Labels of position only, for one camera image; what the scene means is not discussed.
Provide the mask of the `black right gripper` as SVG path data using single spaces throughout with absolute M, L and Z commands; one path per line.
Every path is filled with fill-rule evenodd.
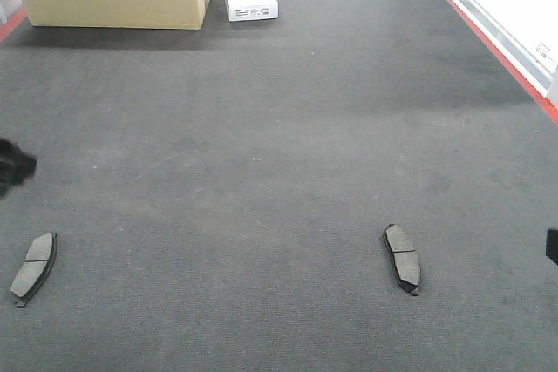
M 554 263 L 558 263 L 558 228 L 547 230 L 545 255 Z

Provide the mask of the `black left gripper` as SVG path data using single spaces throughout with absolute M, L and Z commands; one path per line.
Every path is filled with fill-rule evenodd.
M 1 139 L 1 197 L 12 186 L 22 185 L 37 170 L 37 157 L 24 152 L 16 143 Z

